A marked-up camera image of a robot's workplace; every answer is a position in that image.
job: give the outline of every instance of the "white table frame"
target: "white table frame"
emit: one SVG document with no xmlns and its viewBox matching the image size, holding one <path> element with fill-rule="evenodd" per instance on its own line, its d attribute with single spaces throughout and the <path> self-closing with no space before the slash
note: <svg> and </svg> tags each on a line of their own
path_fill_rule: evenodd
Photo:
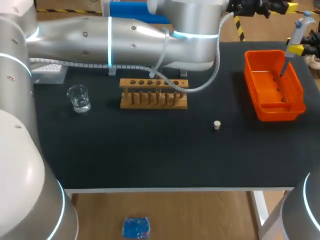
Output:
<svg viewBox="0 0 320 240">
<path fill-rule="evenodd" d="M 225 191 L 245 191 L 251 193 L 252 203 L 256 222 L 258 224 L 258 236 L 260 240 L 273 240 L 275 234 L 282 231 L 284 240 L 289 240 L 284 231 L 281 210 L 287 197 L 287 192 L 275 209 L 269 215 L 263 191 L 291 191 L 293 187 L 146 187 L 146 188 L 94 188 L 94 189 L 65 189 L 66 193 L 72 198 L 73 194 L 98 194 L 98 193 L 172 193 L 172 192 L 225 192 Z"/>
</svg>

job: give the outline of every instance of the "wooden floor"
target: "wooden floor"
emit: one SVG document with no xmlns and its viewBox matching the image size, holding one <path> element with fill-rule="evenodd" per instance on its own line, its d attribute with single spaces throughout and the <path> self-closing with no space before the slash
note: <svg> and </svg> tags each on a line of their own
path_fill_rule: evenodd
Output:
<svg viewBox="0 0 320 240">
<path fill-rule="evenodd" d="M 37 0 L 40 9 L 101 11 L 94 0 Z M 312 11 L 313 0 L 295 0 L 299 10 Z M 39 13 L 39 20 L 78 16 L 78 13 Z M 318 22 L 320 17 L 313 15 Z M 301 14 L 240 17 L 247 41 L 285 41 Z M 239 41 L 233 19 L 222 29 L 221 40 Z M 264 192 L 271 212 L 282 192 Z M 150 218 L 152 240 L 256 240 L 257 229 L 247 192 L 79 194 L 79 240 L 121 239 L 124 219 Z"/>
</svg>

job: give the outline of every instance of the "test tube rack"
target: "test tube rack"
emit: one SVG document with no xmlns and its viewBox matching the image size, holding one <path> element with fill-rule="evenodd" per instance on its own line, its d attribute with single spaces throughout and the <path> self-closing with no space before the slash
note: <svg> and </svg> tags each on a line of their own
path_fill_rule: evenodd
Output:
<svg viewBox="0 0 320 240">
<path fill-rule="evenodd" d="M 186 79 L 171 81 L 181 88 L 187 89 L 189 87 L 189 82 Z M 162 79 L 121 78 L 119 86 L 123 89 L 121 109 L 188 109 L 187 94 L 162 92 L 165 89 L 174 90 Z"/>
</svg>

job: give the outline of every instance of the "orange plastic tray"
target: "orange plastic tray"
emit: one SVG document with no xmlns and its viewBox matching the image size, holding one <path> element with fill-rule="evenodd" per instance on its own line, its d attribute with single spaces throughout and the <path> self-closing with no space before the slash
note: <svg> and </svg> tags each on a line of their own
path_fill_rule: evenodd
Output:
<svg viewBox="0 0 320 240">
<path fill-rule="evenodd" d="M 258 118 L 264 122 L 293 121 L 306 110 L 304 90 L 282 50 L 247 51 L 244 75 Z"/>
</svg>

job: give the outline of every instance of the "table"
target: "table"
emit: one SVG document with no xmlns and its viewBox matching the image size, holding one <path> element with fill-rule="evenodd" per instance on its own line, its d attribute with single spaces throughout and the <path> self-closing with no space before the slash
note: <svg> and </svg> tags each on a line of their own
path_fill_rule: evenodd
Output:
<svg viewBox="0 0 320 240">
<path fill-rule="evenodd" d="M 147 72 L 110 77 L 106 70 L 71 68 L 64 84 L 34 87 L 44 157 L 62 186 L 75 191 L 292 188 L 319 162 L 316 83 L 303 58 L 294 58 L 306 112 L 293 122 L 263 123 L 244 78 L 246 51 L 284 48 L 282 42 L 222 42 L 218 76 L 188 95 L 188 110 L 120 109 L 119 78 L 148 78 Z M 211 74 L 190 72 L 190 88 Z M 75 113 L 66 97 L 76 84 L 88 87 L 87 114 Z M 211 131 L 215 120 L 218 132 Z"/>
</svg>

